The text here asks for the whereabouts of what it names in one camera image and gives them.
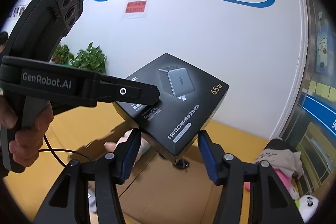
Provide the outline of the person left hand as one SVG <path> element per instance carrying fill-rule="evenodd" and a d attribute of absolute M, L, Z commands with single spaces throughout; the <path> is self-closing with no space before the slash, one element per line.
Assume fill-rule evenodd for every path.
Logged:
<path fill-rule="evenodd" d="M 15 139 L 8 145 L 15 162 L 25 167 L 33 165 L 39 157 L 39 149 L 43 145 L 43 136 L 53 119 L 52 106 L 48 102 L 45 109 L 35 118 L 31 127 L 15 133 Z M 13 128 L 17 120 L 14 110 L 1 95 L 1 125 L 6 128 Z"/>

